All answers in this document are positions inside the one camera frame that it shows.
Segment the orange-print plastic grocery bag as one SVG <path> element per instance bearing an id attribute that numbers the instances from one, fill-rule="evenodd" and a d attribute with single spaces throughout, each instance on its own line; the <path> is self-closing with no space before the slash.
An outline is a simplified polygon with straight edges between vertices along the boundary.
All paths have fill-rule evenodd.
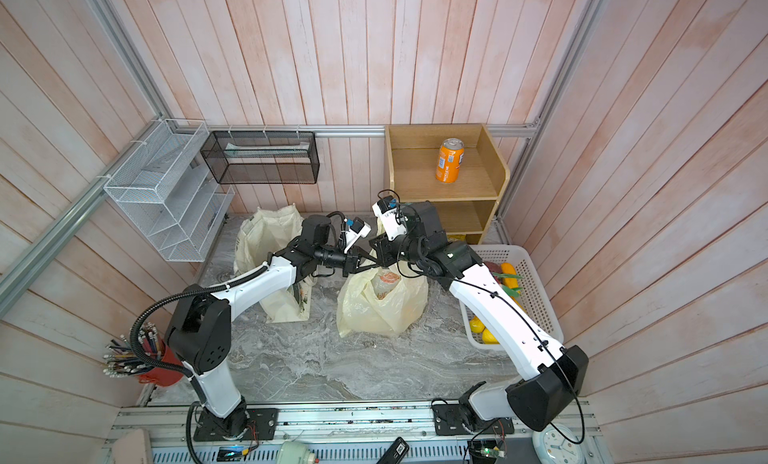
<path id="1" fill-rule="evenodd" d="M 341 338 L 352 333 L 395 337 L 418 321 L 428 302 L 428 282 L 395 265 L 350 276 L 337 300 Z"/>

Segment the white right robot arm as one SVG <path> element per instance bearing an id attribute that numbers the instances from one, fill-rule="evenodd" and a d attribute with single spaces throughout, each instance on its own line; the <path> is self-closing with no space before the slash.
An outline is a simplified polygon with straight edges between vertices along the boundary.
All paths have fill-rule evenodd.
<path id="1" fill-rule="evenodd" d="M 585 352 L 564 347 L 525 314 L 470 245 L 449 241 L 432 203 L 403 205 L 387 196 L 372 210 L 384 229 L 370 242 L 377 261 L 385 267 L 405 262 L 439 283 L 484 323 L 517 370 L 518 382 L 482 383 L 466 394 L 474 416 L 515 417 L 542 432 L 578 400 Z"/>

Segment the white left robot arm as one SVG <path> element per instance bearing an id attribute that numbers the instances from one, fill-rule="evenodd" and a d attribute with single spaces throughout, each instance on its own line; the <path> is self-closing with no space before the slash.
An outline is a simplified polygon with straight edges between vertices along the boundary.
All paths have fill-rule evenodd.
<path id="1" fill-rule="evenodd" d="M 355 244 L 370 233 L 371 226 L 364 220 L 350 220 L 338 211 L 312 215 L 304 219 L 298 236 L 270 253 L 259 267 L 217 286 L 189 286 L 151 305 L 131 327 L 129 346 L 143 364 L 183 375 L 198 396 L 203 422 L 221 438 L 238 440 L 249 430 L 249 415 L 227 363 L 232 323 L 265 298 L 312 276 L 319 267 L 340 269 L 345 275 L 357 272 L 361 255 Z M 177 306 L 165 342 L 177 364 L 152 356 L 140 342 L 147 319 L 171 303 Z"/>

